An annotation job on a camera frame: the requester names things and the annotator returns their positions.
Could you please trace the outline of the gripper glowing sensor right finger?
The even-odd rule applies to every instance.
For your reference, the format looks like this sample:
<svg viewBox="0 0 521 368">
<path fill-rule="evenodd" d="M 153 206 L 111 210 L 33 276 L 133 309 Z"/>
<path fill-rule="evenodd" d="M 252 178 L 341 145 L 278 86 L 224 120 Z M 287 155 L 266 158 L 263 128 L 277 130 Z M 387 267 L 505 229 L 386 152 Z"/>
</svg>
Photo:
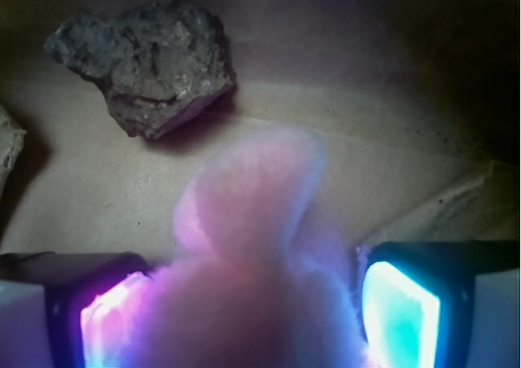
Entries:
<svg viewBox="0 0 521 368">
<path fill-rule="evenodd" d="M 379 367 L 518 367 L 519 242 L 381 243 L 361 315 Z"/>
</svg>

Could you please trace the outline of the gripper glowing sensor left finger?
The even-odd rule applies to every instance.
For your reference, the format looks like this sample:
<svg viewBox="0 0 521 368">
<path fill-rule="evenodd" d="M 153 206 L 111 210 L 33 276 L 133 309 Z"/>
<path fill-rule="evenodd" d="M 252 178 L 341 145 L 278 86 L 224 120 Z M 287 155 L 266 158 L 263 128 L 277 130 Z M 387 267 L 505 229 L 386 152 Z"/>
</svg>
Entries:
<svg viewBox="0 0 521 368">
<path fill-rule="evenodd" d="M 81 311 L 135 272 L 151 267 L 133 252 L 5 253 L 1 280 L 43 288 L 47 336 L 56 367 L 84 367 Z"/>
</svg>

